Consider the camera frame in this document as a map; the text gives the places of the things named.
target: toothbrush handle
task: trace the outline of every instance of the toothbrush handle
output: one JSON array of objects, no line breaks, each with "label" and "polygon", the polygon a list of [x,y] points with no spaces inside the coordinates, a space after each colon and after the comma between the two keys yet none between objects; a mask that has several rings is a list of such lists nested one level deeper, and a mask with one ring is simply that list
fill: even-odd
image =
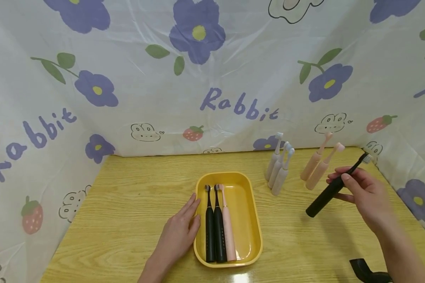
[{"label": "toothbrush handle", "polygon": [[225,247],[227,250],[227,261],[236,260],[235,238],[233,236],[233,228],[231,227],[230,210],[228,206],[222,209],[222,217],[224,219]]},{"label": "toothbrush handle", "polygon": [[344,184],[340,176],[332,180],[325,190],[305,210],[307,215],[312,218],[315,217],[343,187]]},{"label": "toothbrush handle", "polygon": [[284,170],[283,168],[280,168],[279,173],[277,174],[277,177],[275,178],[274,186],[272,186],[272,190],[271,190],[271,193],[274,196],[278,196],[278,194],[282,190],[282,185],[285,182],[287,175],[288,175],[288,170]]},{"label": "toothbrush handle", "polygon": [[268,187],[270,189],[272,189],[272,187],[274,186],[275,179],[277,178],[277,174],[279,173],[279,170],[281,167],[282,167],[282,163],[280,161],[276,161],[268,181]]},{"label": "toothbrush handle", "polygon": [[312,157],[310,157],[310,160],[308,161],[307,165],[305,165],[304,170],[302,171],[300,178],[301,180],[307,181],[313,170],[315,169],[318,162],[321,160],[321,154],[318,154],[318,152],[315,152]]},{"label": "toothbrush handle", "polygon": [[266,169],[266,173],[264,174],[264,178],[266,179],[266,181],[269,181],[272,169],[274,169],[274,164],[277,161],[278,157],[279,156],[277,154],[272,154],[272,156],[270,157],[268,169]]},{"label": "toothbrush handle", "polygon": [[220,207],[214,209],[214,235],[216,241],[216,261],[227,262],[227,248],[225,247],[224,219]]},{"label": "toothbrush handle", "polygon": [[318,164],[318,166],[313,171],[310,178],[307,180],[307,182],[305,182],[305,187],[308,188],[309,190],[313,190],[315,186],[318,184],[318,182],[320,181],[323,174],[328,169],[328,167],[329,167],[329,164],[326,164],[324,162],[321,162],[320,164]]},{"label": "toothbrush handle", "polygon": [[206,262],[216,261],[216,245],[214,241],[214,212],[212,207],[206,209]]}]

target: wooden table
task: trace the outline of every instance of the wooden table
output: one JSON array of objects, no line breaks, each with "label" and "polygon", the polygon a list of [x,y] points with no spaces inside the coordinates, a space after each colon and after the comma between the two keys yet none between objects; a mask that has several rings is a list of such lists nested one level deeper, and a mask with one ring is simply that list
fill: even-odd
[{"label": "wooden table", "polygon": [[[299,178],[313,152],[296,149],[278,197],[272,196],[264,179],[272,152],[111,156],[41,282],[136,282],[166,220],[188,200],[201,176],[217,171],[239,171],[251,180],[263,253],[248,267],[212,269],[201,265],[191,250],[166,282],[358,282],[349,260],[359,257],[373,271],[386,271],[377,239],[355,206],[332,200],[317,217],[306,217],[305,208],[325,187],[322,180],[309,191]],[[354,164],[361,154],[357,148],[336,154],[329,171]],[[362,167],[387,184],[373,164]],[[386,186],[400,222],[425,262],[424,229]]]}]

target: strawberry print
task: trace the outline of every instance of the strawberry print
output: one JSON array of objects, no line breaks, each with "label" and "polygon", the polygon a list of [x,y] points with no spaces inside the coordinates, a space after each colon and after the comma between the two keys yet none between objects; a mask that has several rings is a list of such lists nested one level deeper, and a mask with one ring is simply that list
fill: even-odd
[{"label": "strawberry print", "polygon": [[197,140],[199,140],[199,139],[201,139],[203,137],[203,130],[202,130],[202,128],[203,128],[203,126],[200,126],[200,127],[196,127],[196,126],[189,127],[183,133],[183,137],[186,140],[197,141]]},{"label": "strawberry print", "polygon": [[37,200],[31,200],[27,196],[25,198],[25,205],[22,207],[22,227],[28,235],[34,234],[39,231],[43,224],[43,207]]},{"label": "strawberry print", "polygon": [[383,117],[379,117],[368,123],[367,132],[373,134],[383,128],[387,127],[392,123],[392,119],[397,118],[398,116],[390,116],[384,115]]}]

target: yellow tray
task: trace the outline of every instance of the yellow tray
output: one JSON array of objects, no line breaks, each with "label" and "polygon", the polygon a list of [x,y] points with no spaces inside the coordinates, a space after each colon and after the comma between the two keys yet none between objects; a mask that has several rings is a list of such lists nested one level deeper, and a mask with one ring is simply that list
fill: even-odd
[{"label": "yellow tray", "polygon": [[[235,238],[236,261],[227,263],[206,262],[206,207],[208,195],[205,185],[210,185],[211,204],[214,209],[216,195],[215,184],[225,186],[225,198],[230,210],[231,225]],[[239,172],[218,172],[206,174],[197,182],[197,197],[201,199],[197,214],[201,215],[201,226],[194,241],[194,251],[197,259],[203,265],[211,268],[225,268],[251,265],[260,257],[263,251],[260,221],[258,220],[257,206],[253,196],[253,189],[247,176]],[[218,192],[219,203],[222,209],[222,192]]]}]

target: white backdrop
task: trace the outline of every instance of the white backdrop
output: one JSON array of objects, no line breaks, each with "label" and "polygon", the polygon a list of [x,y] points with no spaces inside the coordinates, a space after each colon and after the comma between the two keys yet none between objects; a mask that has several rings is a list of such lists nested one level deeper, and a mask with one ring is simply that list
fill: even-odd
[{"label": "white backdrop", "polygon": [[109,154],[358,145],[425,227],[425,0],[0,0],[0,280]]}]

